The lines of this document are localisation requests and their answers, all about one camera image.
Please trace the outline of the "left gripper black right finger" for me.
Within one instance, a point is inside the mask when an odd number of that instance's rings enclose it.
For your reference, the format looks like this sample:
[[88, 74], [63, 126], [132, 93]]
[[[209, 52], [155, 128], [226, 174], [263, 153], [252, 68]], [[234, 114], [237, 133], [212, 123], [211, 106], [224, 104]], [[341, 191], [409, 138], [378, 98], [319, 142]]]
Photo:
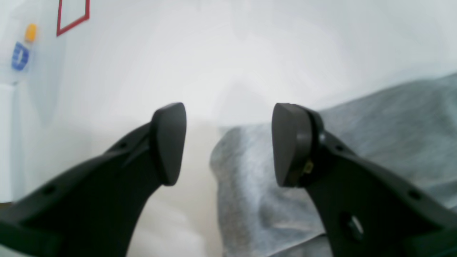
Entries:
[[296, 104], [273, 109], [276, 182], [306, 190], [335, 257], [455, 257], [456, 213], [327, 132]]

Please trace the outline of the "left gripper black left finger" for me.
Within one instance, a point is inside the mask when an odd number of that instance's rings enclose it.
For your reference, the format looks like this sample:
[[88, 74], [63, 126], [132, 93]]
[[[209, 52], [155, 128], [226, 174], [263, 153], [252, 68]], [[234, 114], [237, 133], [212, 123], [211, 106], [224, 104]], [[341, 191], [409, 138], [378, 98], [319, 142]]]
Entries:
[[184, 104], [156, 110], [105, 153], [3, 210], [2, 246], [36, 257], [126, 256], [147, 200], [178, 180], [186, 127]]

